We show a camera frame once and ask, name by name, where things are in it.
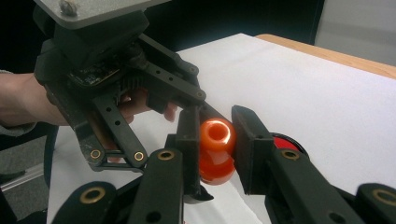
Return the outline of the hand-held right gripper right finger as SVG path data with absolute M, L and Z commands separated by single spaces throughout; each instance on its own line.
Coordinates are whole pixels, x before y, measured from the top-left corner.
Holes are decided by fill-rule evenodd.
M 232 122 L 236 131 L 234 165 L 246 195 L 265 195 L 268 174 L 265 163 L 274 148 L 274 139 L 251 109 L 234 105 Z

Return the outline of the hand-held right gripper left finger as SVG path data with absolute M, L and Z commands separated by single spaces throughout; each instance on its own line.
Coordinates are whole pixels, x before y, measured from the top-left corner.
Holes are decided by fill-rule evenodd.
M 179 150 L 183 156 L 183 185 L 186 201 L 197 201 L 201 194 L 199 175 L 200 120 L 197 106 L 190 106 L 179 113 L 177 132 L 169 134 L 167 147 Z

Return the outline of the round red ink pad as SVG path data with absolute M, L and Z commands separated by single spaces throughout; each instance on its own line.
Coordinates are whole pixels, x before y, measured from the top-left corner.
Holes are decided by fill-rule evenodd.
M 271 133 L 271 135 L 274 138 L 274 144 L 276 148 L 288 148 L 291 150 L 299 151 L 303 153 L 306 157 L 309 157 L 305 148 L 293 138 L 283 133 Z

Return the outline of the dark curtain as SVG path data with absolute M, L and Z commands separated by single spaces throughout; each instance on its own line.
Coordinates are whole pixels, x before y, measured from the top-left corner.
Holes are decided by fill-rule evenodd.
M 172 51 L 236 34 L 270 34 L 313 45 L 325 0 L 170 0 L 148 8 L 145 34 Z M 0 0 L 0 70 L 30 73 L 47 39 L 34 0 Z

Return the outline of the wooden table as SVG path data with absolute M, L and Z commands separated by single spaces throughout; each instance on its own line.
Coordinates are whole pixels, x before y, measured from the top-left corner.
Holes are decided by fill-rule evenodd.
M 356 69 L 396 80 L 396 66 L 378 63 L 334 50 L 308 45 L 281 36 L 262 34 L 256 35 L 256 38 L 286 47 L 288 49 L 294 49 L 312 56 L 316 56 L 327 61 L 340 63 L 349 67 L 354 67 Z

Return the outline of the aluminium floor rail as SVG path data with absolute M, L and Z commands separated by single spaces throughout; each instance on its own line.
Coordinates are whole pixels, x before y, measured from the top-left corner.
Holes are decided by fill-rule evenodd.
M 8 191 L 22 184 L 25 184 L 29 181 L 35 180 L 43 175 L 44 175 L 44 164 L 40 163 L 38 165 L 26 169 L 22 175 L 13 177 L 6 183 L 1 184 L 0 188 L 2 191 Z

